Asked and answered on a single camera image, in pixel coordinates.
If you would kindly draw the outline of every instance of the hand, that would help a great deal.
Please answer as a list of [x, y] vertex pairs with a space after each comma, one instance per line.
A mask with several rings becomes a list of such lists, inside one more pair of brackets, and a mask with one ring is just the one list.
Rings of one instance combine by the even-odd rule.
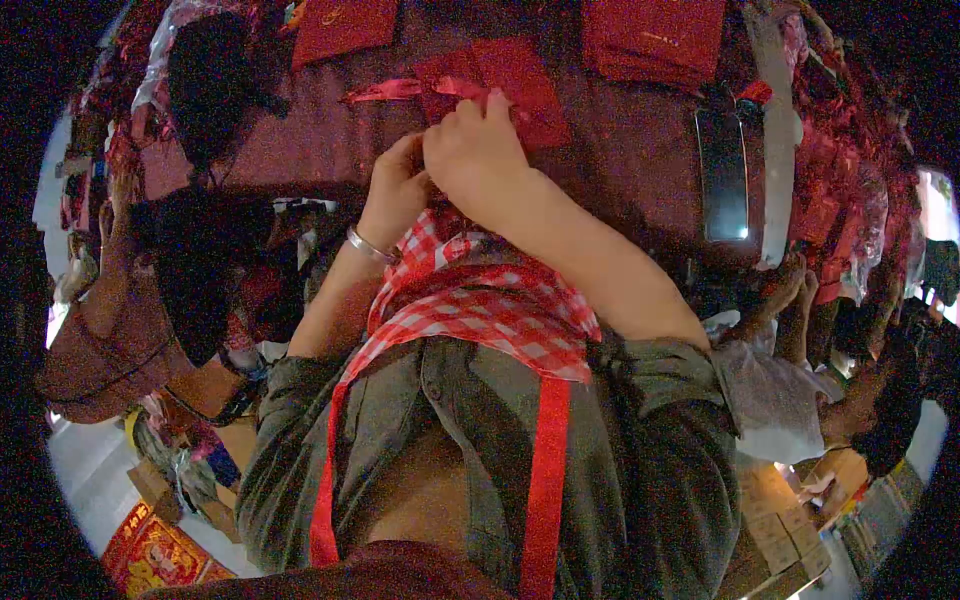
[[487, 115], [471, 100], [423, 136], [430, 179], [470, 219], [496, 231], [513, 213], [508, 192], [531, 172], [510, 121], [510, 101], [498, 89]]
[[109, 195], [113, 215], [125, 213], [133, 202], [135, 177], [131, 170], [117, 170], [110, 175]]
[[415, 173], [423, 134], [401, 137], [373, 165], [370, 194], [356, 231], [381, 252], [390, 253], [426, 208], [430, 178]]

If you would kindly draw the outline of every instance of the wrist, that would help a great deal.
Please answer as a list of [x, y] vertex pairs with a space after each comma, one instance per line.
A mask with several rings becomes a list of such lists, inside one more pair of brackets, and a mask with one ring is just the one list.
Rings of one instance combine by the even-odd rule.
[[360, 221], [356, 227], [353, 228], [353, 230], [357, 232], [357, 235], [362, 237], [365, 242], [376, 248], [379, 252], [388, 255], [394, 252], [394, 248], [396, 248], [396, 245], [406, 232], [406, 229], [404, 231], [397, 231], [396, 229], [397, 228], [390, 227], [388, 224], [366, 216], [361, 216]]

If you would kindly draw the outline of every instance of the white cloth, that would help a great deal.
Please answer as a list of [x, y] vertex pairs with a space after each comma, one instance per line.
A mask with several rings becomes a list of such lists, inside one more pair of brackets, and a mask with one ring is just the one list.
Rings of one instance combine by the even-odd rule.
[[817, 394], [835, 401], [843, 394], [839, 386], [742, 341], [716, 348], [710, 360], [737, 429], [737, 450], [786, 465], [824, 454]]

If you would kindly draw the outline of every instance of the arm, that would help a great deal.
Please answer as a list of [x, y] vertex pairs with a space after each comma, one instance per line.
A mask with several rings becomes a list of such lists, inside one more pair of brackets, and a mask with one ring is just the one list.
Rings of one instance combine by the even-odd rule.
[[627, 340], [676, 338], [704, 351], [707, 334], [669, 276], [539, 171], [517, 182], [517, 210], [497, 232], [579, 288]]
[[108, 237], [102, 237], [104, 247], [100, 255], [100, 276], [82, 305], [87, 326], [100, 338], [110, 335], [127, 301], [133, 260], [136, 258], [130, 210], [133, 175], [118, 173], [111, 180], [110, 187], [113, 227]]
[[370, 304], [383, 283], [383, 266], [346, 242], [317, 297], [303, 314], [287, 354], [334, 357], [356, 346], [367, 324]]
[[[370, 195], [356, 231], [381, 252], [389, 253], [426, 208], [426, 172], [414, 175], [421, 140], [420, 134], [401, 137], [373, 166]], [[346, 242], [297, 326], [287, 354], [331, 358], [356, 346], [383, 283], [383, 269], [378, 259]]]
[[531, 169], [495, 91], [487, 115], [461, 102], [424, 136], [431, 179], [470, 219], [558, 271], [628, 340], [677, 338], [708, 350], [696, 316], [640, 248]]

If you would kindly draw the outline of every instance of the sleeve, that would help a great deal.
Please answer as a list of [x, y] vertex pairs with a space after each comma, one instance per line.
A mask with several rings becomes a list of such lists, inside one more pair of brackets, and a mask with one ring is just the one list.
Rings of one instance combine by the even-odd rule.
[[267, 378], [250, 463], [235, 507], [247, 557], [264, 573], [307, 566], [309, 498], [323, 461], [310, 440], [324, 439], [324, 408], [340, 362], [298, 357], [281, 359]]
[[278, 360], [267, 375], [268, 392], [257, 412], [260, 431], [265, 427], [283, 428], [287, 421], [301, 417], [342, 362], [299, 356]]
[[733, 427], [690, 345], [624, 343], [610, 362], [629, 453], [626, 580], [637, 598], [712, 598], [739, 535]]

